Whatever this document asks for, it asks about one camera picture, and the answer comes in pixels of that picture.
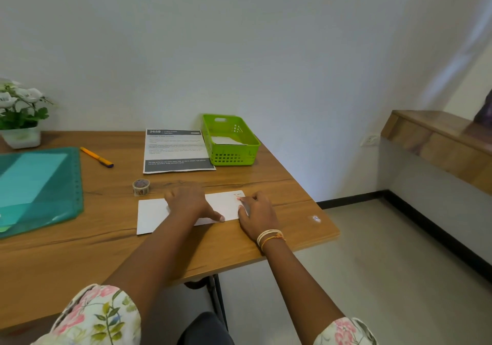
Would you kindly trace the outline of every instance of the wall-mounted shelf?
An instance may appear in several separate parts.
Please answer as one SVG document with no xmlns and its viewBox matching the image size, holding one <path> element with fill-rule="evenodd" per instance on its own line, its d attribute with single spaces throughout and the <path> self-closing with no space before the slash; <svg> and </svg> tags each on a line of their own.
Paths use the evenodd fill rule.
<svg viewBox="0 0 492 345">
<path fill-rule="evenodd" d="M 438 111 L 393 111 L 381 136 L 492 195 L 492 129 Z"/>
</svg>

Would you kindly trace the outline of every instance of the electrical socket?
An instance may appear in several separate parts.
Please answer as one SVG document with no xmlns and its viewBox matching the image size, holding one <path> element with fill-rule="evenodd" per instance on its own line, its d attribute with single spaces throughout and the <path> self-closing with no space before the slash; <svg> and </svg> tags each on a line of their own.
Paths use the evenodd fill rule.
<svg viewBox="0 0 492 345">
<path fill-rule="evenodd" d="M 366 135 L 361 141 L 361 146 L 379 145 L 380 140 L 381 135 L 379 134 Z"/>
</svg>

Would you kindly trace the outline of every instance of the teal document folder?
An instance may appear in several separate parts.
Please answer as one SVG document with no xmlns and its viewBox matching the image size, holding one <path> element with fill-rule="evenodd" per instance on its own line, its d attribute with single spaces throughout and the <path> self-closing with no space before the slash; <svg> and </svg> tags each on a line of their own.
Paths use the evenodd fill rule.
<svg viewBox="0 0 492 345">
<path fill-rule="evenodd" d="M 83 211 L 79 150 L 0 155 L 0 238 L 58 223 Z"/>
</svg>

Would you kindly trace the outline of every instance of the hand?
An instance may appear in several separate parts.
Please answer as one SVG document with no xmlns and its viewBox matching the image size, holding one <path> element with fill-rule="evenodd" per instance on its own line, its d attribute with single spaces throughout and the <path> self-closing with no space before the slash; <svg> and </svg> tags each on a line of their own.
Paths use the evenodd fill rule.
<svg viewBox="0 0 492 345">
<path fill-rule="evenodd" d="M 225 218 L 214 211 L 206 201 L 203 189 L 195 183 L 183 183 L 167 188 L 164 191 L 164 198 L 171 214 L 187 216 L 193 223 L 198 218 L 211 218 L 217 222 L 225 222 Z"/>
<path fill-rule="evenodd" d="M 249 205 L 249 216 L 242 205 L 239 206 L 238 214 L 241 228 L 251 240 L 256 242 L 263 231 L 280 229 L 274 207 L 262 192 L 256 192 L 252 197 L 240 197 L 239 199 Z"/>
</svg>

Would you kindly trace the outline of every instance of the yellow pen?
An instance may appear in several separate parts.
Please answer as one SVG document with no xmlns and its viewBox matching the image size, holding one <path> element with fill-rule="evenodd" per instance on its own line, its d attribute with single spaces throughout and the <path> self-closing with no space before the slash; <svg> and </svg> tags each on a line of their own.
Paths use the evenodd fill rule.
<svg viewBox="0 0 492 345">
<path fill-rule="evenodd" d="M 91 157 L 95 158 L 97 161 L 99 161 L 99 163 L 101 163 L 101 165 L 104 165 L 104 166 L 106 166 L 108 168 L 112 168 L 114 166 L 114 164 L 112 162 L 109 162 L 108 160 L 105 160 L 101 156 L 98 156 L 97 154 L 91 152 L 89 149 L 85 149 L 83 146 L 80 147 L 80 150 L 82 150 L 84 153 L 87 153 Z"/>
</svg>

